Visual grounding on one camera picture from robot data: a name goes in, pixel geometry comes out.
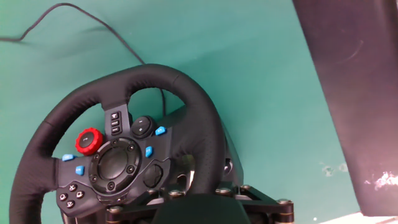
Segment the green tablecloth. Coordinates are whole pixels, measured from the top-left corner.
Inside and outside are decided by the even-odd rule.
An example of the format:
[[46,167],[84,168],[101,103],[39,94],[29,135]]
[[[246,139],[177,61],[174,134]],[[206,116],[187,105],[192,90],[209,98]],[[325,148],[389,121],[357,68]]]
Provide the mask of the green tablecloth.
[[[291,1],[69,2],[113,26],[146,62],[195,79],[229,129],[245,184],[293,200],[296,223],[320,223],[359,210]],[[21,35],[55,3],[0,0],[0,35]],[[49,14],[23,44],[0,42],[0,223],[8,222],[19,159],[47,113],[80,85],[135,65],[138,61],[112,34],[69,7]],[[166,97],[168,112],[181,105]],[[159,92],[140,91],[129,109],[135,118],[159,118]],[[103,130],[103,116],[99,105],[89,109],[54,156],[76,153],[78,133],[90,126]],[[45,196],[42,219],[62,222],[54,192]]]

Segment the steering wheel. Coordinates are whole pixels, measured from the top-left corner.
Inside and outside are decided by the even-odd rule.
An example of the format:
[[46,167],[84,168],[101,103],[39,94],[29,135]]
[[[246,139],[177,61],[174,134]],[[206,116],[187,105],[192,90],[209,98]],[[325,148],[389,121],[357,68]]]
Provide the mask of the steering wheel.
[[[132,94],[144,88],[168,90],[185,103],[187,112],[167,131],[161,127],[163,134],[136,138],[127,104]],[[97,103],[105,112],[105,135],[97,142],[100,148],[83,157],[52,157],[65,131]],[[113,128],[115,118],[120,122],[117,131]],[[72,91],[37,128],[12,186],[10,223],[41,223],[44,194],[54,190],[57,205],[68,217],[131,202],[148,189],[166,184],[173,160],[187,154],[196,164],[187,197],[213,194],[223,175],[224,144],[223,127],[213,102],[186,74],[152,64],[105,76]],[[153,177],[149,185],[143,181],[148,175]]]

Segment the black cable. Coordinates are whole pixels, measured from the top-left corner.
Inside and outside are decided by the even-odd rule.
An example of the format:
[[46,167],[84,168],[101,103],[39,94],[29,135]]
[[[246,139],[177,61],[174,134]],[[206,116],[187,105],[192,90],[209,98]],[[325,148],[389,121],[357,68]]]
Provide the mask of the black cable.
[[[52,10],[54,10],[55,8],[58,8],[60,6],[69,6],[72,8],[75,8],[77,10],[79,10],[80,12],[84,13],[86,16],[94,19],[95,21],[99,22],[100,24],[104,25],[109,31],[111,31],[112,34],[114,34],[119,40],[120,42],[138,59],[138,61],[140,61],[141,64],[145,65],[145,62],[143,61],[143,59],[140,58],[140,56],[138,56],[138,54],[127,44],[127,42],[109,25],[107,25],[105,22],[103,22],[101,19],[98,19],[97,17],[91,15],[90,13],[82,10],[81,8],[79,8],[78,6],[74,5],[74,4],[70,4],[70,3],[58,3],[53,5],[52,7],[50,7],[49,9],[47,9],[40,17],[39,19],[36,20],[35,23],[33,23],[33,25],[31,25],[25,32],[24,34],[20,37],[20,38],[10,38],[10,37],[0,37],[0,41],[6,41],[6,42],[20,42],[22,41],[25,36],[32,30],[34,29],[37,24],[39,24],[46,15],[48,15]],[[163,107],[162,107],[162,113],[163,116],[166,116],[166,100],[165,100],[165,96],[164,96],[164,92],[162,89],[160,90],[160,94],[162,95],[162,103],[163,103]]]

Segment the screw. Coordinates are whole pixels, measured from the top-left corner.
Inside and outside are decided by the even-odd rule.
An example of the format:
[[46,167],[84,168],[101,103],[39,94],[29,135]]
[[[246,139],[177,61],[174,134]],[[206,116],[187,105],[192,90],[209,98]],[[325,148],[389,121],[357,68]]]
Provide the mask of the screw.
[[113,190],[114,189],[114,182],[109,182],[108,183],[108,190]]
[[91,177],[90,177],[90,180],[92,181],[92,183],[95,183],[96,181],[97,181],[97,176],[96,175],[92,175]]
[[169,192],[169,195],[170,195],[172,198],[176,198],[176,197],[181,197],[181,196],[183,196],[183,195],[184,195],[184,192],[179,191],[179,190],[171,190],[171,191]]
[[123,210],[123,208],[120,206],[113,206],[113,207],[108,208],[108,212],[112,213],[112,214],[120,213],[122,210]]
[[152,195],[152,194],[154,194],[154,193],[156,193],[157,191],[156,190],[154,190],[154,189],[149,189],[149,190],[147,190],[148,191],[148,193],[150,194],[150,195]]
[[241,186],[241,189],[243,189],[243,190],[249,190],[250,188],[251,188],[250,185],[242,185]]
[[131,174],[131,173],[134,172],[134,167],[133,166],[128,166],[126,171],[127,171],[128,174]]
[[279,199],[279,200],[277,200],[276,202],[277,202],[279,205],[285,205],[285,204],[287,204],[287,203],[292,203],[291,200],[287,200],[287,199],[284,199],[284,198]]
[[229,189],[227,187],[216,189],[216,194],[219,194],[219,195],[228,195],[230,193],[231,193],[231,189]]

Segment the blue button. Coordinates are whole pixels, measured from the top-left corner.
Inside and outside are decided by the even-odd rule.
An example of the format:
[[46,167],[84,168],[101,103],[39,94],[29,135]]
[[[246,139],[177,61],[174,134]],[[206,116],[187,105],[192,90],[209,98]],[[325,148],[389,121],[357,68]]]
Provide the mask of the blue button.
[[155,134],[156,135],[161,135],[161,134],[163,134],[165,132],[166,132],[166,128],[163,127],[163,126],[160,126],[158,129],[156,129]]
[[76,167],[76,174],[77,175],[83,175],[85,173],[85,167],[84,166],[77,166]]
[[65,162],[65,161],[72,160],[72,159],[74,159],[74,158],[76,158],[75,155],[72,155],[72,154],[65,154],[65,155],[62,156],[62,161]]
[[148,147],[145,149],[145,157],[146,157],[146,158],[148,158],[148,157],[150,157],[150,156],[152,155],[152,150],[153,150],[152,146],[148,146]]

